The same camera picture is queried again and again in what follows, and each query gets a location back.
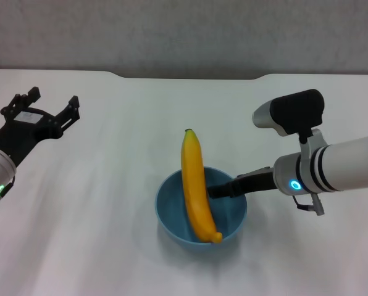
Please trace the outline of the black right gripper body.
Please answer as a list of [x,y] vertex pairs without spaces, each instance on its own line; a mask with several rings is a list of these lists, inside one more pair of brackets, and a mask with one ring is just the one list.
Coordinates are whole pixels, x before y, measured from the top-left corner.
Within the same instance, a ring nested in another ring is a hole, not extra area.
[[242,195],[251,192],[269,191],[276,189],[273,172],[264,179],[236,179],[236,194]]

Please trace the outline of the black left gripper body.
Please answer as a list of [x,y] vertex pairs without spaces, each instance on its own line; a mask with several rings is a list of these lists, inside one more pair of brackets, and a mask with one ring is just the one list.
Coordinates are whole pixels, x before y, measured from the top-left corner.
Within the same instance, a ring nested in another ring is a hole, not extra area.
[[45,111],[30,108],[28,112],[42,115],[37,123],[6,120],[0,129],[0,150],[18,167],[35,146],[46,139],[59,139],[63,135],[62,114],[53,116]]

